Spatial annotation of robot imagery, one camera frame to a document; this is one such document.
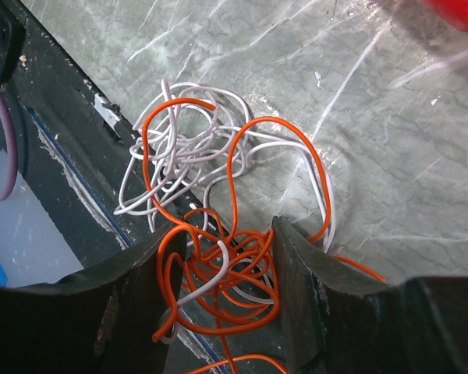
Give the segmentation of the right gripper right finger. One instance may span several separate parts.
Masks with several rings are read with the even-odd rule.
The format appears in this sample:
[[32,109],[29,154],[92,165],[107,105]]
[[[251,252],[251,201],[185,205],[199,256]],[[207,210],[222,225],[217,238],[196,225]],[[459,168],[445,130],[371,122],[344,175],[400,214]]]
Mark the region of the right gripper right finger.
[[468,277],[391,286],[272,227],[291,373],[468,373]]

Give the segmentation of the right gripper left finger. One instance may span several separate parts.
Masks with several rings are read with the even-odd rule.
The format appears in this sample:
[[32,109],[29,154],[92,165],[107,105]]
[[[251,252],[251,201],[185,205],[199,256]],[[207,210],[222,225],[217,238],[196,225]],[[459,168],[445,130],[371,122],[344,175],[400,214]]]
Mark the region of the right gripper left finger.
[[54,284],[0,287],[0,373],[163,372],[158,253],[186,253],[185,234],[170,230]]

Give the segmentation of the red bin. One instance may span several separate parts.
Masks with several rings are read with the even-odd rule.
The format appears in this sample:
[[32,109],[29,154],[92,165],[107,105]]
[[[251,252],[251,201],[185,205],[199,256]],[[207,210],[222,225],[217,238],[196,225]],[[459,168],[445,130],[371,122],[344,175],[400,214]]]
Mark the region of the red bin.
[[420,0],[445,22],[468,33],[468,0]]

